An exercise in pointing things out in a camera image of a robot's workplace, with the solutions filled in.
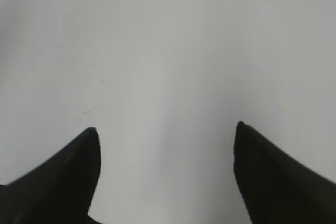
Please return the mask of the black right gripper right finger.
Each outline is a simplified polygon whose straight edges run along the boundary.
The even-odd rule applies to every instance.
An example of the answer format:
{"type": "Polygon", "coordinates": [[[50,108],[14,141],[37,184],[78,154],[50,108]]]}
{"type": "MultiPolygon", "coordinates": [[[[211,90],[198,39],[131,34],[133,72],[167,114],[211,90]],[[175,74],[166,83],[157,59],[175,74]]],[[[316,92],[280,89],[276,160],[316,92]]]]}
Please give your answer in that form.
{"type": "Polygon", "coordinates": [[[240,121],[234,175],[252,223],[335,223],[335,183],[240,121]]]}

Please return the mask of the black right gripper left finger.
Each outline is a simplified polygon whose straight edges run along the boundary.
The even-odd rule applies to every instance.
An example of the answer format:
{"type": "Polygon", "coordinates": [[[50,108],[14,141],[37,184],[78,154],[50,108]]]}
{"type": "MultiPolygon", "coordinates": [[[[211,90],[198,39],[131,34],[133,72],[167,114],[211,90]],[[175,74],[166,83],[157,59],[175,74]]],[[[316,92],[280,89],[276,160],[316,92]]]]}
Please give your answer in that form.
{"type": "Polygon", "coordinates": [[[89,127],[44,163],[1,186],[1,223],[96,223],[89,209],[100,168],[99,135],[89,127]]]}

